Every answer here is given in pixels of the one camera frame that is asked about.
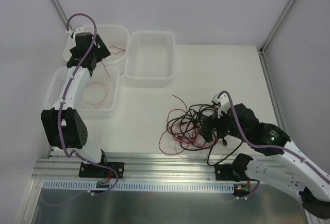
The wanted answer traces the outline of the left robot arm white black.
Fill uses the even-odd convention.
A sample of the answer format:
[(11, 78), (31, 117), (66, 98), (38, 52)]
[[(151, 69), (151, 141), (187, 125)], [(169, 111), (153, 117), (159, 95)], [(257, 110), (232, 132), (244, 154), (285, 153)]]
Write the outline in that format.
[(108, 164), (103, 160), (103, 151), (89, 145), (88, 130), (78, 108), (96, 65), (110, 52), (96, 32), (82, 32), (76, 34), (70, 53), (64, 86), (53, 106), (41, 112), (42, 125), (52, 147), (63, 150), (68, 158), (76, 155), (91, 164), (95, 176), (103, 177), (108, 173)]

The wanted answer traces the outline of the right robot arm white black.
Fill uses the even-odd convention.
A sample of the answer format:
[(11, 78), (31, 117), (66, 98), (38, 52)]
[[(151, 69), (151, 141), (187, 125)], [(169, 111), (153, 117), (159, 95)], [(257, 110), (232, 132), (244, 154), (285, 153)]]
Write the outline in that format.
[(313, 216), (329, 219), (329, 174), (301, 152), (278, 126), (261, 123), (251, 109), (238, 104), (203, 118), (199, 134), (206, 142), (228, 135), (235, 137), (290, 171), (280, 172), (240, 153), (230, 165), (215, 165), (218, 178), (264, 182), (296, 199)]

